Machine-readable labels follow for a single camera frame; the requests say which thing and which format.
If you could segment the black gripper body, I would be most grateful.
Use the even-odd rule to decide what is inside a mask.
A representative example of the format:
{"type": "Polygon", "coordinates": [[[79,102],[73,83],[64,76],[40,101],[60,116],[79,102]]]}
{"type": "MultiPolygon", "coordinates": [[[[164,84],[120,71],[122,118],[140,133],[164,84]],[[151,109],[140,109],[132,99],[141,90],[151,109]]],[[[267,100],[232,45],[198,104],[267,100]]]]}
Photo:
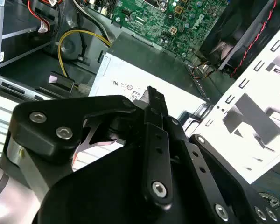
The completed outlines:
{"type": "Polygon", "coordinates": [[[127,144],[59,181],[41,224],[197,224],[198,197],[170,148],[165,118],[145,119],[127,144]]]}

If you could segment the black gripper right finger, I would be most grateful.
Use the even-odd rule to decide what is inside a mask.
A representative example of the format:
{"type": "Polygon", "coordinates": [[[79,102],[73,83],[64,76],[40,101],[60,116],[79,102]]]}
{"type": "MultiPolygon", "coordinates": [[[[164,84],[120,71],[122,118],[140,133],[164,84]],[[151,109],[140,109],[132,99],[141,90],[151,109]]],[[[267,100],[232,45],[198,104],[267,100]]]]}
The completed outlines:
{"type": "Polygon", "coordinates": [[[186,137],[177,119],[167,116],[170,148],[193,181],[195,211],[202,224],[280,224],[273,207],[201,135],[186,137]]]}

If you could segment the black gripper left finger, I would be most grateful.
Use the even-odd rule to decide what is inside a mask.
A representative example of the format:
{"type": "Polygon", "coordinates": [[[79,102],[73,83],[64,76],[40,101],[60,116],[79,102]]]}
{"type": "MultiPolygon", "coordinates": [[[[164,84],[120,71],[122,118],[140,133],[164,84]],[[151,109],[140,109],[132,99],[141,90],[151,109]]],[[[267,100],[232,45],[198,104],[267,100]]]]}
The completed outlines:
{"type": "Polygon", "coordinates": [[[168,116],[164,96],[148,87],[145,108],[121,95],[25,102],[15,107],[5,154],[42,203],[62,179],[124,147],[145,119],[168,116]]]}

